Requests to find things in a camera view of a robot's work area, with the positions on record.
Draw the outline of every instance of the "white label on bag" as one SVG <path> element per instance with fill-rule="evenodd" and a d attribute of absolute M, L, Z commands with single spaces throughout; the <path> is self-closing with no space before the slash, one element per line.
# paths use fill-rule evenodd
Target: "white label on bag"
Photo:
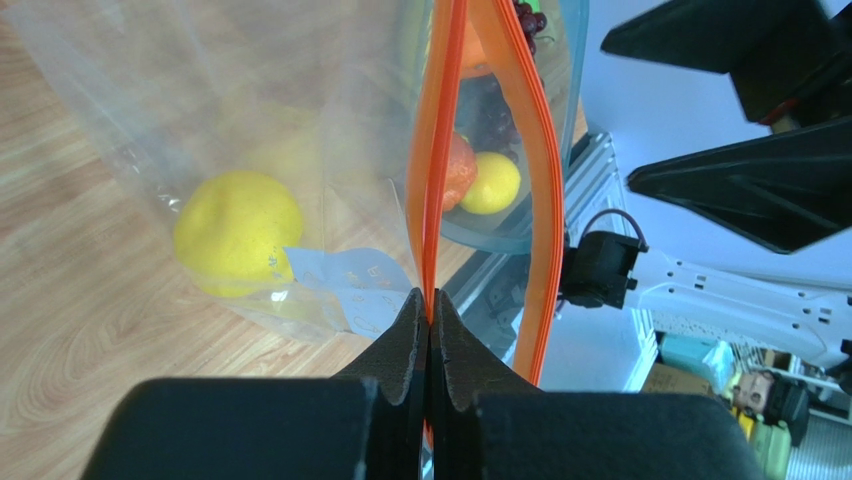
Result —
<path fill-rule="evenodd" d="M 402 267 L 373 248 L 340 253 L 284 248 L 284 252 L 296 281 L 333 293 L 349 328 L 368 338 L 378 338 L 391 326 L 411 291 Z"/>

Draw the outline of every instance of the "orange bag seal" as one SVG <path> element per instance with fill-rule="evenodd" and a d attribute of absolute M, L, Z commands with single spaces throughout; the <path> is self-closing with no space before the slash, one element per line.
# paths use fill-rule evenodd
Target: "orange bag seal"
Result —
<path fill-rule="evenodd" d="M 550 106 L 508 0 L 435 1 L 432 51 L 426 66 L 423 100 L 415 123 L 407 178 L 406 211 L 411 249 L 423 282 L 426 311 L 431 321 L 441 198 L 458 101 L 467 14 L 500 83 L 529 162 L 532 264 L 513 368 L 537 385 L 553 321 L 562 264 L 562 163 Z M 438 99 L 438 102 L 427 99 Z"/>

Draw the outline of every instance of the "yellow fruit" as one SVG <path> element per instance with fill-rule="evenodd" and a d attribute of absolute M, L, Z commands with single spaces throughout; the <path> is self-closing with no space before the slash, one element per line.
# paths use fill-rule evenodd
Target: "yellow fruit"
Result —
<path fill-rule="evenodd" d="M 297 246 L 302 229 L 284 185 L 262 173 L 228 172 L 202 183 L 181 211 L 175 256 L 205 292 L 241 297 L 293 280 L 283 247 Z"/>
<path fill-rule="evenodd" d="M 477 215 L 492 215 L 504 210 L 518 196 L 521 172 L 505 155 L 494 152 L 476 154 L 479 172 L 473 185 L 459 203 L 463 209 Z"/>

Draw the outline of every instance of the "cardboard box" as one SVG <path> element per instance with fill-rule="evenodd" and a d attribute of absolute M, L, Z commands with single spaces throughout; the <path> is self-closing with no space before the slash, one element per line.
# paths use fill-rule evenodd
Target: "cardboard box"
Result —
<path fill-rule="evenodd" d="M 710 382 L 668 365 L 655 363 L 642 393 L 690 393 L 714 396 Z"/>

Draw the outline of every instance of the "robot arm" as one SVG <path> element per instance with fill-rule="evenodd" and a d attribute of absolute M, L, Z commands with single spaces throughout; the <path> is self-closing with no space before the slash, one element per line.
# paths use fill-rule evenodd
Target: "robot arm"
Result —
<path fill-rule="evenodd" d="M 852 298 L 797 290 L 673 259 L 609 232 L 585 235 L 563 265 L 566 300 L 660 310 L 736 331 L 816 366 L 848 369 Z"/>

